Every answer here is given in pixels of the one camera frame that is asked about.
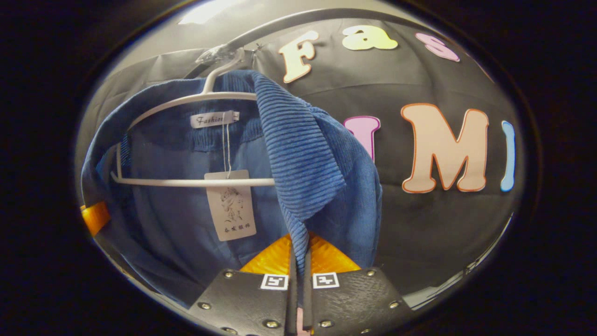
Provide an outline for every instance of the black fabric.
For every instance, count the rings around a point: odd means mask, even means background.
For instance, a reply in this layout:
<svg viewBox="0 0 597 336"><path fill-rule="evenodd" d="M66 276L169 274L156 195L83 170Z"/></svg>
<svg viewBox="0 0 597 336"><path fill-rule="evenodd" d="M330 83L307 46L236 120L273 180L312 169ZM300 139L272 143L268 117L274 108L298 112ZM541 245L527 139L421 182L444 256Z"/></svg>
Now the black fabric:
<svg viewBox="0 0 597 336"><path fill-rule="evenodd" d="M398 47L348 50L342 45L342 31L354 25L380 27L398 42ZM289 84L283 83L284 58L278 51L309 30L319 33L319 38L312 41L315 57L303 59L312 66L311 71ZM417 32L434 36L429 31L376 20L326 20L301 26L254 53L247 51L247 62L242 66L246 68L252 59L253 69L293 95L328 111L340 122L359 115L380 119L381 129L374 137L384 197L375 265L404 294L445 282L477 259L498 237L512 212L516 217L526 163L523 158L527 139L520 129L518 112L475 61L482 62L440 39L458 54L460 61L442 59L414 36ZM77 162L107 113L146 86L182 78L203 51L185 50L154 57L111 75L89 104L79 132ZM482 191L462 193L455 187L444 191L439 186L427 194L402 190L402 181L411 173L414 144L412 125L400 116L400 110L410 103L436 105L456 135L467 109L479 109L488 115L487 185ZM500 191L506 165L503 120L510 122L516 132L516 182L508 193ZM432 177L439 183L436 168Z"/></svg>

